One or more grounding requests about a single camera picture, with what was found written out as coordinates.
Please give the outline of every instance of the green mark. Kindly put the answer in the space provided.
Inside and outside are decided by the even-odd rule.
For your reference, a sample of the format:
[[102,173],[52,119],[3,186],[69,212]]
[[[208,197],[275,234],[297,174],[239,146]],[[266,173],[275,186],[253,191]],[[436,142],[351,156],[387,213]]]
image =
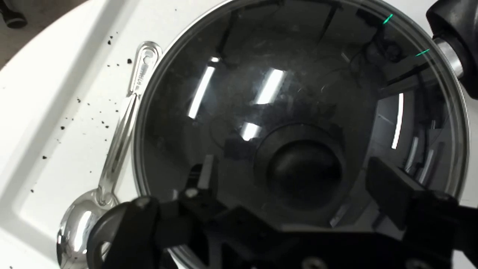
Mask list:
[[390,15],[384,19],[384,25],[389,23],[393,16],[395,16],[395,15],[390,13]]
[[420,50],[418,53],[415,53],[415,56],[423,56],[423,55],[426,55],[427,52],[430,52],[430,49]]

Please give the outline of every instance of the black handle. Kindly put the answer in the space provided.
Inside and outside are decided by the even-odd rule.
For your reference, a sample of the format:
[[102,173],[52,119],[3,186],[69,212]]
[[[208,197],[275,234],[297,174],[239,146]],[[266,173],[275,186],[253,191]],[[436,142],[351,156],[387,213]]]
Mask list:
[[462,82],[478,98],[478,0],[439,0],[427,12],[433,34],[451,44],[462,65]]
[[121,203],[114,209],[108,210],[91,228],[88,245],[87,245],[87,249],[88,249],[87,260],[88,260],[90,269],[103,267],[105,249],[102,248],[105,243],[114,242],[127,206],[129,203]]

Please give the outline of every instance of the white countertop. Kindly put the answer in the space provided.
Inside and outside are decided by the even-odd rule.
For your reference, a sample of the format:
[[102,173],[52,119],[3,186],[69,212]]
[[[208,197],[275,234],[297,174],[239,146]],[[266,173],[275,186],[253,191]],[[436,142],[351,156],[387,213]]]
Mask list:
[[[67,206],[97,185],[138,46],[168,50],[223,0],[90,0],[33,38],[0,71],[0,269],[58,267],[55,234]],[[390,0],[429,31],[433,0]],[[478,101],[469,101],[478,130]],[[471,158],[478,159],[472,142]],[[463,194],[472,200],[478,182]],[[132,155],[117,185],[136,195]]]

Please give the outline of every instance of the glass lid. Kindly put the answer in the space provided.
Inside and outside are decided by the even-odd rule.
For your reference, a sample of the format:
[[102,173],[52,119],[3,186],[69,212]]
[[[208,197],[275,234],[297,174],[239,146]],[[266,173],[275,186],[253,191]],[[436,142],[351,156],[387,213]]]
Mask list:
[[371,156],[459,194],[457,89],[429,35],[383,1],[232,1],[156,70],[136,128],[136,177],[142,194],[168,201],[214,155],[218,198],[275,225],[377,221],[365,188]]

